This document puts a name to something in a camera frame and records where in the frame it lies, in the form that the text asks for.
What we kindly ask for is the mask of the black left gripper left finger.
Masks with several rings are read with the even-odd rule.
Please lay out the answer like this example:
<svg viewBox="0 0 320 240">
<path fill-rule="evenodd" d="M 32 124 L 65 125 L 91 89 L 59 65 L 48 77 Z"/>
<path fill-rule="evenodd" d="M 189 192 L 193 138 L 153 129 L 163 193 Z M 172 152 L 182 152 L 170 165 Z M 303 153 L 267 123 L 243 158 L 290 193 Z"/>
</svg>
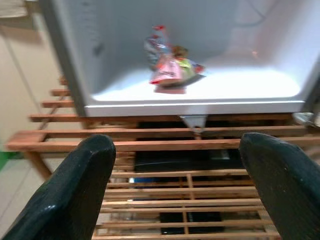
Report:
<svg viewBox="0 0 320 240">
<path fill-rule="evenodd" d="M 107 135 L 82 140 L 32 195 L 4 240 L 90 240 L 116 159 Z"/>
</svg>

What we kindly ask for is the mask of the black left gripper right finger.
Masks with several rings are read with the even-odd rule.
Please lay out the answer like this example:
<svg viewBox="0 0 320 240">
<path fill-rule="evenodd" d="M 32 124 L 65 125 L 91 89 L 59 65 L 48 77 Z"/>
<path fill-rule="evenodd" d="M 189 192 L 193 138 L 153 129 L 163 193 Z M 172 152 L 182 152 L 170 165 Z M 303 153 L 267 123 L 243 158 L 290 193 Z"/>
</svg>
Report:
<svg viewBox="0 0 320 240">
<path fill-rule="evenodd" d="M 318 240 L 320 166 L 297 145 L 264 133 L 245 133 L 238 149 L 281 238 Z"/>
</svg>

